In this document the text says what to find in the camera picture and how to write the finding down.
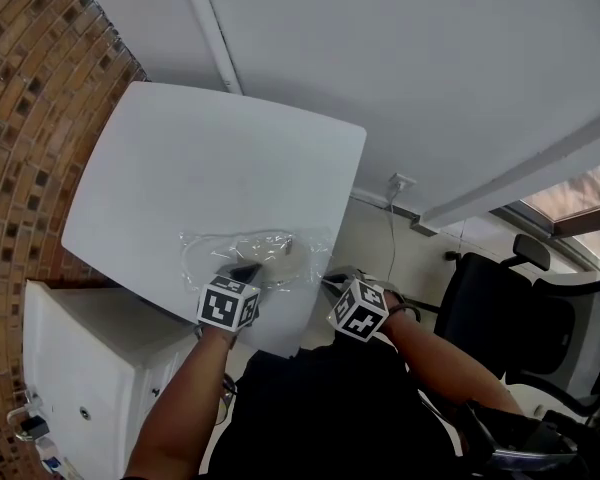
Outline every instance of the black office chair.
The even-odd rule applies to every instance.
[[[600,405],[600,281],[534,285],[511,266],[548,270],[550,255],[536,240],[516,236],[515,256],[496,263],[474,253],[458,258],[435,332],[508,384],[545,391],[577,414]]]

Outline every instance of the white table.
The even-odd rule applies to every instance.
[[[197,295],[185,289],[180,233],[326,228],[335,241],[365,137],[358,126],[284,105],[134,82],[89,160],[62,244],[195,321]],[[209,279],[214,270],[210,265]],[[295,353],[318,289],[268,297],[241,341]]]

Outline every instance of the white wall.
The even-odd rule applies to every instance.
[[[224,90],[189,0],[96,0],[154,82]]]
[[[356,187],[416,213],[600,114],[600,0],[212,1],[245,93],[367,128]]]

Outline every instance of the plastic bag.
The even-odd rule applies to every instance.
[[[263,292],[316,285],[331,259],[327,230],[262,230],[231,235],[180,233],[182,274],[190,292],[199,292],[222,266],[241,260],[262,265]]]

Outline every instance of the electrical outlet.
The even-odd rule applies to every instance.
[[[389,178],[389,188],[395,190],[398,189],[397,193],[403,192],[408,188],[413,187],[416,184],[416,180],[407,178],[400,173],[395,173]]]

